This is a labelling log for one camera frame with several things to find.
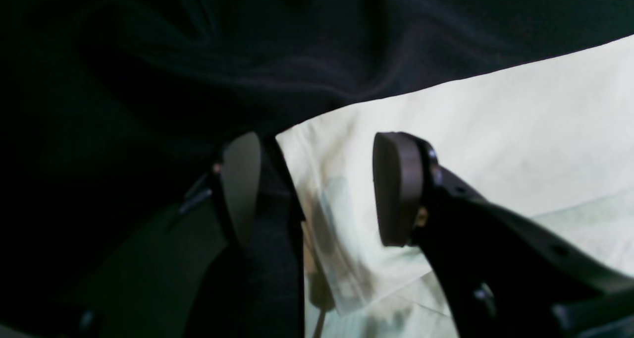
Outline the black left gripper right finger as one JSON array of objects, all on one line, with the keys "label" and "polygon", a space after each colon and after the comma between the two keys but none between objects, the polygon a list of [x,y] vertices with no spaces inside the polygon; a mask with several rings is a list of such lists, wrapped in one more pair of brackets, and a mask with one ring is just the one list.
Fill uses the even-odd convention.
[{"label": "black left gripper right finger", "polygon": [[385,247],[419,247],[461,338],[631,338],[633,279],[487,201],[405,132],[377,133],[373,182]]}]

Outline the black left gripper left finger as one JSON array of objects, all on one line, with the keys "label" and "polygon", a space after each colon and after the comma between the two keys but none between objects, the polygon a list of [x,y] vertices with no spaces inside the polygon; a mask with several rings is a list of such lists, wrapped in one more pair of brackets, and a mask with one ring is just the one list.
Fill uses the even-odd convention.
[{"label": "black left gripper left finger", "polygon": [[222,145],[180,203],[135,229],[79,286],[68,338],[181,338],[209,266],[251,236],[262,150],[249,132]]}]

